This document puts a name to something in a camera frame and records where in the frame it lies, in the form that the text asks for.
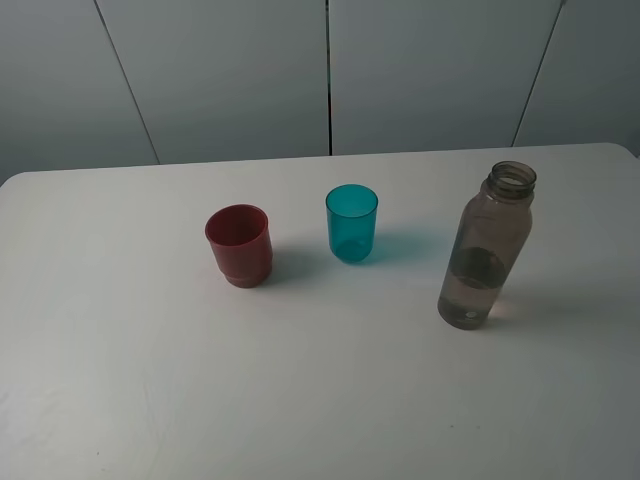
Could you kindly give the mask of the teal translucent plastic cup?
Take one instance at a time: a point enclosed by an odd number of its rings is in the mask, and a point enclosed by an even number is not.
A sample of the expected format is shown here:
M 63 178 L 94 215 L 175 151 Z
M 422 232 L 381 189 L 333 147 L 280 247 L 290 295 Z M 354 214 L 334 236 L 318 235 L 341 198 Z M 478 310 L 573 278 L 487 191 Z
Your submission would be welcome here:
M 369 187 L 345 184 L 325 198 L 331 252 L 341 261 L 357 263 L 372 251 L 379 200 Z

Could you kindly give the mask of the smoky translucent water bottle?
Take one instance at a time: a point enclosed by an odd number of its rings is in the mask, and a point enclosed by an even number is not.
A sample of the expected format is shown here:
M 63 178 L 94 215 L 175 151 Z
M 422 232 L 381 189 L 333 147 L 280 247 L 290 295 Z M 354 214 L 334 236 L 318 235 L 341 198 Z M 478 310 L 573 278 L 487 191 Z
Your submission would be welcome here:
M 466 204 L 437 309 L 461 330 L 483 326 L 532 228 L 536 172 L 526 164 L 495 164 Z

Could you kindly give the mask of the red plastic cup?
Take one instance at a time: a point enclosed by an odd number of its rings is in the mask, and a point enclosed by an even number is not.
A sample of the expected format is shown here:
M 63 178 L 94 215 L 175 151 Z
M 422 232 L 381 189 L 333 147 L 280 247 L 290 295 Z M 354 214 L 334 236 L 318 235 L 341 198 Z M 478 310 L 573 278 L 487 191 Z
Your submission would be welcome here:
M 271 274 L 273 251 L 269 220 L 249 204 L 227 206 L 206 222 L 204 234 L 225 279 L 238 288 L 254 288 Z

